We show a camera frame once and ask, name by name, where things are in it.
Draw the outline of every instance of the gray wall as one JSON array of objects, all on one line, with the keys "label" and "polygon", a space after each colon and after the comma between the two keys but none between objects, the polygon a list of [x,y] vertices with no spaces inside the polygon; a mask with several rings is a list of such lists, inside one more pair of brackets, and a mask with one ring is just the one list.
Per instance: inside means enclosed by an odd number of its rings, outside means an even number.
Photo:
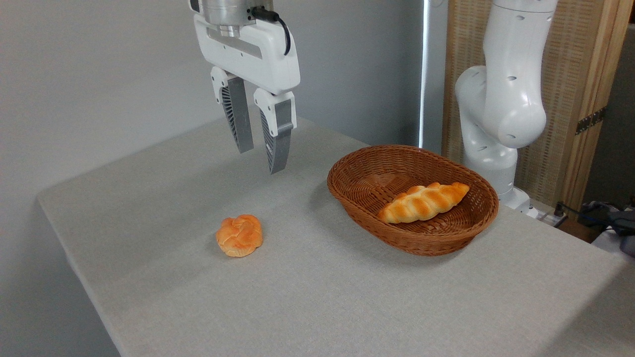
[{"label": "gray wall", "polygon": [[[275,5],[297,40],[300,115],[414,143],[419,0]],[[35,197],[220,118],[210,66],[184,0],[1,8],[0,356],[116,356]]]}]

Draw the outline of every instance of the woven panel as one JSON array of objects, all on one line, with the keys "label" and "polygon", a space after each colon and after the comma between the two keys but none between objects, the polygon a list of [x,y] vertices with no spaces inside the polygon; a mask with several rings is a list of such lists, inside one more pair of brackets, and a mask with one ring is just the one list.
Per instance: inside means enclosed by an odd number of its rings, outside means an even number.
[{"label": "woven panel", "polygon": [[[601,0],[559,0],[545,46],[542,100],[547,125],[536,142],[519,150],[515,185],[547,204],[559,199],[601,4]],[[464,70],[485,62],[482,47],[490,6],[489,0],[450,3],[443,153],[458,162],[463,147],[454,83]]]}]

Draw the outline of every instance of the round bread roll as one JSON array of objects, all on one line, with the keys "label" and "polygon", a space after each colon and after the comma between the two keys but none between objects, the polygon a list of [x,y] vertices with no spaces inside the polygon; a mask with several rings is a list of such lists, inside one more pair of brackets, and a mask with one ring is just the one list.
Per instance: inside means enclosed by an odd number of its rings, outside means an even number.
[{"label": "round bread roll", "polygon": [[230,257],[244,257],[262,245],[260,221],[252,215],[223,219],[216,232],[216,242]]}]

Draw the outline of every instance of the bread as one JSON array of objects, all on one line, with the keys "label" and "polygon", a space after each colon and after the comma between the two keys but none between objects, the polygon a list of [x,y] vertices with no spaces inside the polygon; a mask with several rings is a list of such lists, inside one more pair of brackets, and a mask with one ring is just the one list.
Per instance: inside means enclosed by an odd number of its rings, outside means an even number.
[{"label": "bread", "polygon": [[260,221],[252,215],[223,219],[216,232],[216,242],[230,257],[244,257],[262,245]]},{"label": "bread", "polygon": [[385,205],[377,217],[384,223],[410,223],[429,220],[439,213],[456,206],[470,187],[459,182],[441,185],[438,182],[426,186],[413,186]]}]

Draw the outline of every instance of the bread roll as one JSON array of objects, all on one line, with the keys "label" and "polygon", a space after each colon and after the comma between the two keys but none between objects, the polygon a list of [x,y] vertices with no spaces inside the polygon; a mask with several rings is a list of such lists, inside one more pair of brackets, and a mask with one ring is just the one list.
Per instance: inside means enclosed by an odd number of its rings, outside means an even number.
[{"label": "bread roll", "polygon": [[223,219],[216,232],[216,242],[230,257],[244,257],[262,245],[260,221],[252,215]]},{"label": "bread roll", "polygon": [[441,185],[438,182],[426,186],[413,186],[401,193],[393,202],[385,205],[377,217],[384,223],[410,223],[429,220],[439,213],[456,206],[470,187],[459,182]]}]

